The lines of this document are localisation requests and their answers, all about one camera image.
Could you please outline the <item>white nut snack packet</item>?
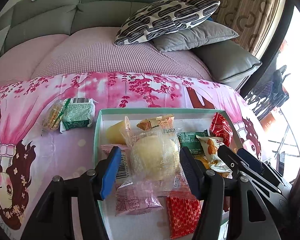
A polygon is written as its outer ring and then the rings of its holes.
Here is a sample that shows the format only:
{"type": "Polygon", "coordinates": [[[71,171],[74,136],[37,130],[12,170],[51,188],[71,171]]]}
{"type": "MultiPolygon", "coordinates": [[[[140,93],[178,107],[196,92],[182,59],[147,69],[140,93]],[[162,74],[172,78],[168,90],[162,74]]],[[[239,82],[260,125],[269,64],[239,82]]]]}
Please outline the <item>white nut snack packet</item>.
{"type": "Polygon", "coordinates": [[[223,178],[231,178],[232,170],[218,157],[219,146],[224,145],[223,139],[219,137],[199,137],[204,154],[209,162],[210,169],[221,175],[223,178]]]}

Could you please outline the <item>dark green snack packet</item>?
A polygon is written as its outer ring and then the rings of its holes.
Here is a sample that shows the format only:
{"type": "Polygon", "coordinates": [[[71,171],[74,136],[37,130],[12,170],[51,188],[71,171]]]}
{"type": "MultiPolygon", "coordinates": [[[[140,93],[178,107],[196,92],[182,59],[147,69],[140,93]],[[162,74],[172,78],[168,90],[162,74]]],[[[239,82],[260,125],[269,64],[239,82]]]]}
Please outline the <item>dark green snack packet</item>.
{"type": "Polygon", "coordinates": [[[187,147],[192,155],[204,154],[203,148],[197,136],[208,137],[208,135],[207,129],[203,132],[181,132],[178,137],[180,147],[187,147]]]}

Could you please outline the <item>pink snack packet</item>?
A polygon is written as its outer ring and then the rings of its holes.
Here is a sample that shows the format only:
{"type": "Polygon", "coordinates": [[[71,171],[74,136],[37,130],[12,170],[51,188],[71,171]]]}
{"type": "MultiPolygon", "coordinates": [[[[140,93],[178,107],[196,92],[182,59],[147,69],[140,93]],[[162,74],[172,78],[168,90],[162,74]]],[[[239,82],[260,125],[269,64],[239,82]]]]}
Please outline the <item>pink snack packet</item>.
{"type": "Polygon", "coordinates": [[[139,194],[132,181],[132,168],[129,161],[130,149],[121,144],[104,144],[98,149],[108,156],[117,146],[121,150],[121,162],[115,179],[116,216],[143,215],[162,210],[163,206],[153,195],[139,194]]]}

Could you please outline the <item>red crinkled candy packet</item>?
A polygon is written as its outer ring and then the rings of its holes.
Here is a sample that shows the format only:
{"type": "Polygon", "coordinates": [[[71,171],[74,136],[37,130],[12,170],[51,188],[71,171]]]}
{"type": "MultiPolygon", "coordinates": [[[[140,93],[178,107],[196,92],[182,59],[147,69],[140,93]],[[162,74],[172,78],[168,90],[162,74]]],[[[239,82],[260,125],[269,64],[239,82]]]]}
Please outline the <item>red crinkled candy packet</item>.
{"type": "Polygon", "coordinates": [[[215,113],[210,125],[210,134],[214,137],[223,139],[226,146],[230,146],[233,137],[233,131],[224,116],[215,113]]]}

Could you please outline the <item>orange jelly cup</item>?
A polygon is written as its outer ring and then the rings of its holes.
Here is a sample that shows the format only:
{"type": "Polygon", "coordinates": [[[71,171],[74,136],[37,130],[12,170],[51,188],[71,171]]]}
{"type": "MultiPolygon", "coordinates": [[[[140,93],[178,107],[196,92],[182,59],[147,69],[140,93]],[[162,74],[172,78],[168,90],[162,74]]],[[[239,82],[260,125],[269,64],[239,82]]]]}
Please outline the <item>orange jelly cup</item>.
{"type": "Polygon", "coordinates": [[[122,135],[122,131],[126,129],[126,122],[122,120],[117,124],[110,126],[106,130],[106,139],[110,144],[121,144],[125,145],[126,141],[122,135]]]}

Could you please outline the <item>clear bag round bun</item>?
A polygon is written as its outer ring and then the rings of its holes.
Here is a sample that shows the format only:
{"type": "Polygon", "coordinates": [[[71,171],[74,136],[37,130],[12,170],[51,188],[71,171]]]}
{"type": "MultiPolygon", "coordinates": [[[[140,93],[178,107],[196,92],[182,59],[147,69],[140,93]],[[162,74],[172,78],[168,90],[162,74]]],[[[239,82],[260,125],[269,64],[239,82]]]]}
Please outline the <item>clear bag round bun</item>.
{"type": "Polygon", "coordinates": [[[177,196],[187,190],[180,164],[181,127],[143,131],[125,116],[121,133],[130,149],[132,181],[139,194],[156,197],[177,196]]]}

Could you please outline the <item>red patterned packet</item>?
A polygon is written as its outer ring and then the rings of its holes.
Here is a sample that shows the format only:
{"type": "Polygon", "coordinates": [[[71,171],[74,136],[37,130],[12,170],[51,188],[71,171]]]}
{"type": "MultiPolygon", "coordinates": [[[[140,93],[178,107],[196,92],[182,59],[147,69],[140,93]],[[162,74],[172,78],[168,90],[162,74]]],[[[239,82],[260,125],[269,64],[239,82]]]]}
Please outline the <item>red patterned packet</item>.
{"type": "Polygon", "coordinates": [[[170,222],[170,238],[178,239],[194,233],[201,213],[198,200],[166,198],[170,222]]]}

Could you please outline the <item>orange cream snack packet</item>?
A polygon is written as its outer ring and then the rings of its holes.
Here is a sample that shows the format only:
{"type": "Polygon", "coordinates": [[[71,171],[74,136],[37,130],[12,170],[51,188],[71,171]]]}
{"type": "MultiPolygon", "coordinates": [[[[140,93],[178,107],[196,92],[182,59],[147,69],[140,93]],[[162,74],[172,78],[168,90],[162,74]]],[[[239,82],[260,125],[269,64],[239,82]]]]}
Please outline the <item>orange cream snack packet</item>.
{"type": "Polygon", "coordinates": [[[173,128],[174,115],[162,115],[155,118],[141,120],[136,126],[143,131],[149,131],[155,128],[169,129],[173,128]]]}

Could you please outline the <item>light green white packet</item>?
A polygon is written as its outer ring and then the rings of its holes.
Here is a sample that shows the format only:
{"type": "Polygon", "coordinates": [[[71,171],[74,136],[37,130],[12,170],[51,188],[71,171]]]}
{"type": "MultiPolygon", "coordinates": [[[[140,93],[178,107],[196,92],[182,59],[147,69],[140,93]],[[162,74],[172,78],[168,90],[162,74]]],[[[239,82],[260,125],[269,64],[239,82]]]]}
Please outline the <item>light green white packet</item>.
{"type": "Polygon", "coordinates": [[[59,131],[91,127],[96,113],[95,103],[89,98],[66,99],[59,131]]]}

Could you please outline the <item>yellow soft bread packet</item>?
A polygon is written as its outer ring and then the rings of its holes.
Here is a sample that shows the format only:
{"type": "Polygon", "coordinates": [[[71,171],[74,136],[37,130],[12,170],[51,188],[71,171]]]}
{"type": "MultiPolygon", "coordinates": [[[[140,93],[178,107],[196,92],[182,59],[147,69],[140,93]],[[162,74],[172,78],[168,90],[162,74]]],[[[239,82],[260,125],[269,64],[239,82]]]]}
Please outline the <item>yellow soft bread packet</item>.
{"type": "Polygon", "coordinates": [[[209,162],[207,161],[205,155],[196,155],[194,158],[201,161],[207,170],[210,169],[209,162]]]}

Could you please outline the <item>clear pack round crackers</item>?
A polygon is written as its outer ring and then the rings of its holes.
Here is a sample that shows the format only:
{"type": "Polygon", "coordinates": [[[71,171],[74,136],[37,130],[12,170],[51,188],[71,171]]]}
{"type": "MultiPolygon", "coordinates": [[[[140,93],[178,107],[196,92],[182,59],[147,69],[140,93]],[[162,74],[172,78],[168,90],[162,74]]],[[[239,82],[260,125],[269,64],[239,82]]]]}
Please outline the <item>clear pack round crackers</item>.
{"type": "Polygon", "coordinates": [[[42,120],[42,129],[44,132],[53,132],[59,129],[62,116],[64,114],[65,100],[55,101],[42,120]]]}

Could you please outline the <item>teal white box lid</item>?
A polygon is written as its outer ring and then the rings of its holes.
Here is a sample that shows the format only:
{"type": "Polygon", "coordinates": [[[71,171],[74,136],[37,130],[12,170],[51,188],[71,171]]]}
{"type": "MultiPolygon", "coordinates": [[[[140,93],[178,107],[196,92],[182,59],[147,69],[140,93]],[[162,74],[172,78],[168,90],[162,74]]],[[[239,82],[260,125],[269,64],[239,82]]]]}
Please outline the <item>teal white box lid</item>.
{"type": "Polygon", "coordinates": [[[94,134],[94,165],[107,164],[101,179],[101,200],[99,210],[109,239],[169,239],[170,229],[166,209],[144,215],[115,215],[116,182],[129,177],[128,164],[123,152],[115,150],[113,161],[107,161],[101,146],[108,143],[106,130],[128,117],[136,125],[142,119],[173,114],[174,124],[187,132],[204,131],[211,125],[215,109],[186,108],[108,108],[99,111],[94,134]]]}

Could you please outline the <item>cartoon girl pink cloth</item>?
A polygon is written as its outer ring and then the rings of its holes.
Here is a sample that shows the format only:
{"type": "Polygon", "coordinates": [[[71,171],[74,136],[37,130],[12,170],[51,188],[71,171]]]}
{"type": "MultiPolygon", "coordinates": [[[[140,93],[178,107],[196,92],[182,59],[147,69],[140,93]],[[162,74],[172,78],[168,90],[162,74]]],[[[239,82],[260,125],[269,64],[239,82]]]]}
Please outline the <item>cartoon girl pink cloth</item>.
{"type": "Polygon", "coordinates": [[[57,100],[93,99],[104,108],[206,108],[226,111],[243,146],[266,155],[266,135],[232,88],[190,77],[153,73],[65,74],[0,86],[0,228],[19,239],[40,195],[58,174],[74,177],[93,166],[93,129],[42,134],[57,100]]]}

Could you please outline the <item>pink sofa cover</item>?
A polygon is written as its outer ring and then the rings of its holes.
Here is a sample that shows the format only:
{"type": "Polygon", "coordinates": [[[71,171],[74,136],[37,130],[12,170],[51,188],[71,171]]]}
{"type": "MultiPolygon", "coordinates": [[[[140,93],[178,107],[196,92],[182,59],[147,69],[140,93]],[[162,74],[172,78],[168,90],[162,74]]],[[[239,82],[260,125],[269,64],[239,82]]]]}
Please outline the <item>pink sofa cover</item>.
{"type": "Polygon", "coordinates": [[[168,74],[210,81],[190,50],[159,52],[151,42],[116,46],[118,28],[96,27],[23,42],[0,57],[0,86],[36,77],[87,72],[168,74]]]}

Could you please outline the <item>grey cushion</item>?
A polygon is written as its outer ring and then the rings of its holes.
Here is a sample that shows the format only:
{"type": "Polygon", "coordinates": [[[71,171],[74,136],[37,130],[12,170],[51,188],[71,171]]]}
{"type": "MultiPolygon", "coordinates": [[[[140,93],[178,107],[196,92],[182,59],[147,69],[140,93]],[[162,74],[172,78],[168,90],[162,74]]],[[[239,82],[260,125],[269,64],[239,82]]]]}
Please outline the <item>grey cushion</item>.
{"type": "Polygon", "coordinates": [[[213,21],[204,21],[191,29],[154,38],[152,42],[158,51],[169,52],[190,50],[237,37],[239,34],[229,27],[213,21]]]}

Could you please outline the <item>patterned beige curtain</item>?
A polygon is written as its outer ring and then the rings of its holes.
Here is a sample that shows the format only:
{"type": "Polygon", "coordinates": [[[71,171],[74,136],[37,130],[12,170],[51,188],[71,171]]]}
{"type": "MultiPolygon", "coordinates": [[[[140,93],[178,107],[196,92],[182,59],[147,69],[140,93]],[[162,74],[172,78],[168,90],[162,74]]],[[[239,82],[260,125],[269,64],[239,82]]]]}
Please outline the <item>patterned beige curtain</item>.
{"type": "Polygon", "coordinates": [[[239,34],[234,41],[260,59],[278,27],[286,0],[219,0],[214,21],[239,34]]]}

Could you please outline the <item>black white patterned pillow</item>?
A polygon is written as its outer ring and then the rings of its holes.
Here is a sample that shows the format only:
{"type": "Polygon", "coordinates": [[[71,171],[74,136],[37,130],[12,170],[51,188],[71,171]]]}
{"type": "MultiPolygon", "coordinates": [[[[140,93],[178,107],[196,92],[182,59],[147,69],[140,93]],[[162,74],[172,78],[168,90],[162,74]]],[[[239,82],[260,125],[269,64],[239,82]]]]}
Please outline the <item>black white patterned pillow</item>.
{"type": "Polygon", "coordinates": [[[219,7],[218,0],[160,0],[131,15],[115,37],[117,46],[148,42],[162,35],[191,29],[206,21],[219,7]]]}

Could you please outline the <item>grey sofa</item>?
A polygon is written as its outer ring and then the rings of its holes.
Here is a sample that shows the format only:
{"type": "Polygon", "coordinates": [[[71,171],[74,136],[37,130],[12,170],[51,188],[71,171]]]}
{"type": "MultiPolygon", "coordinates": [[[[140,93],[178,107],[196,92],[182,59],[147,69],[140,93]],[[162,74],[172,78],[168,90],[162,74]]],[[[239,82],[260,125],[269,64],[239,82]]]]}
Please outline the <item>grey sofa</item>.
{"type": "MultiPolygon", "coordinates": [[[[21,0],[0,17],[0,57],[23,42],[46,35],[71,36],[96,27],[119,31],[131,15],[156,1],[160,0],[21,0]]],[[[203,61],[211,81],[235,90],[261,66],[234,38],[190,51],[203,61]]]]}

